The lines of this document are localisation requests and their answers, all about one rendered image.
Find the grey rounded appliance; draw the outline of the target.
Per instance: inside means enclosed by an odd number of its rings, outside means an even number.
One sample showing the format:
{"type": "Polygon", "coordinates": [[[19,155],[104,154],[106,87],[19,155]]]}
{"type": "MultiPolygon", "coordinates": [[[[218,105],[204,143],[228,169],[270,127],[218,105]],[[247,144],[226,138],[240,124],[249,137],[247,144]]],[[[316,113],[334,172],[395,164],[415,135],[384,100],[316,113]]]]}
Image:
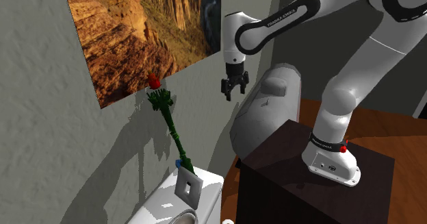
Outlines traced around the grey rounded appliance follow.
{"type": "Polygon", "coordinates": [[[236,114],[230,130],[232,148],[243,160],[286,121],[299,121],[301,74],[279,63],[268,69],[236,114]]]}

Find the red rose with green stem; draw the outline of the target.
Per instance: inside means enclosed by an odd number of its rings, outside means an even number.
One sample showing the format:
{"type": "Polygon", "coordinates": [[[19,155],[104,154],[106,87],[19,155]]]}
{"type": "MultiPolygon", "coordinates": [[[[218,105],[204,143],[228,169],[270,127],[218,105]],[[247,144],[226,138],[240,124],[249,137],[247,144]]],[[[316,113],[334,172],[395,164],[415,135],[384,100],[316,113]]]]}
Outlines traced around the red rose with green stem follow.
{"type": "Polygon", "coordinates": [[[174,126],[174,121],[170,112],[170,106],[173,105],[174,101],[171,99],[171,93],[169,90],[161,87],[161,82],[152,71],[148,72],[147,75],[148,86],[152,92],[147,93],[148,101],[151,103],[154,111],[160,111],[163,116],[170,135],[177,146],[179,152],[179,159],[182,160],[181,166],[185,167],[187,170],[195,174],[194,167],[192,165],[191,159],[186,156],[186,152],[181,144],[179,135],[174,126]]]}

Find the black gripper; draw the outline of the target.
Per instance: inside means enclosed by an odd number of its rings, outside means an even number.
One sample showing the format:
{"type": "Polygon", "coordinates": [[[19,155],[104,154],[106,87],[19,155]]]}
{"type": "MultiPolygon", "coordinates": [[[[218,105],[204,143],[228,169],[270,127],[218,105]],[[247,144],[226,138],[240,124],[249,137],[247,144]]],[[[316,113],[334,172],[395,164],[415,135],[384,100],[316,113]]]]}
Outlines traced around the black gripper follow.
{"type": "Polygon", "coordinates": [[[231,101],[230,86],[233,84],[240,84],[240,93],[246,92],[246,85],[249,83],[248,72],[244,71],[244,62],[237,64],[226,63],[227,79],[221,80],[221,93],[226,97],[227,101],[231,101]]]}

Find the grey round bowl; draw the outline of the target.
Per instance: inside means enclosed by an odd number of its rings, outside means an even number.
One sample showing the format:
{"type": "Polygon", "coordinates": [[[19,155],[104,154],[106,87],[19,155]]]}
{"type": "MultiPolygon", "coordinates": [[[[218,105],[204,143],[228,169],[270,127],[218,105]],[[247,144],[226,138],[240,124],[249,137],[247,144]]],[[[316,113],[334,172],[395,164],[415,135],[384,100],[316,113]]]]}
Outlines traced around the grey round bowl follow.
{"type": "Polygon", "coordinates": [[[187,209],[174,217],[168,224],[198,224],[196,211],[187,209]]]}

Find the grey square vase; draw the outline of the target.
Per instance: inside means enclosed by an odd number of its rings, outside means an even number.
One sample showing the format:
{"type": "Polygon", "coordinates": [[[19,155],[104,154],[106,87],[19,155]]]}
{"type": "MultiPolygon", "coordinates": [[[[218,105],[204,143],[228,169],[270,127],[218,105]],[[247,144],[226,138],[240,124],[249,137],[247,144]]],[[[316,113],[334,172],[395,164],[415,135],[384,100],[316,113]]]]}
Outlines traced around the grey square vase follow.
{"type": "Polygon", "coordinates": [[[174,193],[192,209],[198,208],[203,180],[185,167],[178,168],[177,182],[174,193]]]}

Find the canyon wall picture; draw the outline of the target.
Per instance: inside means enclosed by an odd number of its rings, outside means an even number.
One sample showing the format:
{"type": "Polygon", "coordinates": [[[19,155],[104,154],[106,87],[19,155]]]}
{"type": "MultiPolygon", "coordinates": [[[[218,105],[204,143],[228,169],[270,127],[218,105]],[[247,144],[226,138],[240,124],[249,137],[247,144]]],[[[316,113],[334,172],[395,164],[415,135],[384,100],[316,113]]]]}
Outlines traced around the canyon wall picture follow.
{"type": "Polygon", "coordinates": [[[67,0],[101,108],[220,50],[221,0],[67,0]]]}

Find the dark robot stand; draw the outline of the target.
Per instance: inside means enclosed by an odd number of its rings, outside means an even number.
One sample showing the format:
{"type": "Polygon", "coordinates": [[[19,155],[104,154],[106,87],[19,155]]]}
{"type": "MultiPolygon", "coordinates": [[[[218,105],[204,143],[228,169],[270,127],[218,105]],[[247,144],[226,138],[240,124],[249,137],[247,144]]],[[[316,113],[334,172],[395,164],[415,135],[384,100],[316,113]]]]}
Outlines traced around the dark robot stand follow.
{"type": "Polygon", "coordinates": [[[288,120],[242,160],[236,224],[387,224],[394,159],[349,143],[361,180],[347,187],[308,170],[310,132],[288,120]]]}

